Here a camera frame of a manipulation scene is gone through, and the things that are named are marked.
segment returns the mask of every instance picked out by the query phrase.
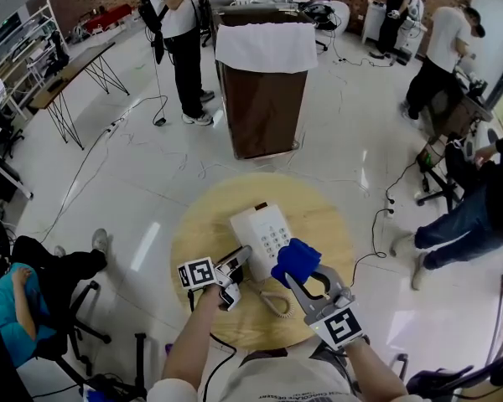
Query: round wooden table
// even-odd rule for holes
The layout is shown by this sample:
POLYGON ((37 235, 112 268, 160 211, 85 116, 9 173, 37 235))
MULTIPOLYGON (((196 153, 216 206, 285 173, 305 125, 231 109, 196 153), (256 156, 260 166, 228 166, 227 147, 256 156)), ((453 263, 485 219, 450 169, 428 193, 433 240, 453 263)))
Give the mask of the round wooden table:
MULTIPOLYGON (((229 218, 265 201, 279 206, 294 237, 322 253, 323 265, 335 268, 345 284, 350 282, 354 270, 352 244, 337 208, 300 180, 281 174, 250 173, 214 186, 188 208, 179 223, 171 249, 171 276, 187 311, 189 301, 180 283, 178 266, 206 256, 216 263, 237 249, 240 245, 232 233, 229 218)), ((230 312, 217 313, 212 333, 246 350, 289 347, 314 335, 303 322, 302 308, 289 289, 273 278, 268 279, 263 288, 290 294, 295 306, 293 316, 289 319, 274 316, 247 284, 242 283, 240 302, 230 312)), ((324 287, 316 280, 309 280, 306 288, 312 294, 324 294, 324 287)))

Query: man in white t-shirt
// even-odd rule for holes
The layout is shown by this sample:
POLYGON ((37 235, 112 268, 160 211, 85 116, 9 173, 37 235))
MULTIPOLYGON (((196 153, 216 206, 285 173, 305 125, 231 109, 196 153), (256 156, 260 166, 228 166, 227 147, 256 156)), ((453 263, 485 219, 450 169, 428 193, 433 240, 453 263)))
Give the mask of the man in white t-shirt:
POLYGON ((157 14, 168 6, 162 20, 164 44, 173 57, 175 84, 187 124, 209 125, 212 117, 202 104, 214 98, 201 88, 200 21, 198 0, 150 0, 157 14))
POLYGON ((438 8, 433 15, 433 33, 428 44, 427 58, 412 80, 402 115, 418 125, 419 112, 437 94, 454 81, 454 67, 469 53, 470 38, 484 37, 480 14, 470 7, 438 8))
MULTIPOLYGON (((149 391, 148 402, 198 401, 198 388, 210 346, 210 328, 219 304, 220 287, 209 287, 171 348, 162 379, 149 391)), ((333 366, 337 361, 331 352, 327 353, 331 363, 314 358, 274 358, 273 352, 255 352, 245 358, 229 378, 220 401, 358 402, 343 374, 333 366)), ((408 395, 402 381, 365 340, 358 338, 345 347, 345 353, 366 401, 422 401, 419 396, 408 395)))

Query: teal shirt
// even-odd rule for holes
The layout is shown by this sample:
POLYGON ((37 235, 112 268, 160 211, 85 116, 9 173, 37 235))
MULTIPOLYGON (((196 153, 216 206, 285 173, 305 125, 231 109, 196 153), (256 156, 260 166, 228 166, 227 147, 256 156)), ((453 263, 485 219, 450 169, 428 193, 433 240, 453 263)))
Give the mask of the teal shirt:
POLYGON ((13 264, 11 270, 0 279, 0 333, 15 368, 18 368, 32 358, 39 341, 56 334, 54 329, 44 325, 38 326, 38 323, 35 323, 37 337, 33 341, 26 331, 24 331, 24 328, 17 322, 12 275, 18 268, 28 268, 32 271, 32 275, 26 281, 24 291, 33 320, 35 321, 36 317, 40 315, 49 315, 49 309, 41 295, 39 279, 34 269, 25 264, 13 264))

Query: red object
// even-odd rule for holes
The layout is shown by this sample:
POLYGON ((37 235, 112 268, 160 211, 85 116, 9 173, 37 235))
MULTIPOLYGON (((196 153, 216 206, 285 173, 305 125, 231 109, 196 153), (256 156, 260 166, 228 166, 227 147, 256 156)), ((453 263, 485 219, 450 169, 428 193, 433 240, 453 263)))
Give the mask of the red object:
POLYGON ((128 4, 123 4, 121 6, 117 6, 116 8, 110 9, 106 13, 102 13, 90 19, 84 24, 84 28, 88 33, 92 33, 95 28, 102 27, 103 30, 106 30, 108 26, 116 23, 121 18, 125 18, 127 15, 132 13, 132 8, 128 4))

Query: white telephone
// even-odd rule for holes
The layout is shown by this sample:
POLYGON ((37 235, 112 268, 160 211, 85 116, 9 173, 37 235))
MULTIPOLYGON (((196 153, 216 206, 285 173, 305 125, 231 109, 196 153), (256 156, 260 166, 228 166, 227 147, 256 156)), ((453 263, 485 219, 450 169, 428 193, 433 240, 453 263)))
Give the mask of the white telephone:
POLYGON ((266 280, 277 264, 278 251, 293 237, 281 210, 276 204, 262 203, 233 216, 230 222, 241 245, 251 246, 248 264, 253 279, 266 280))

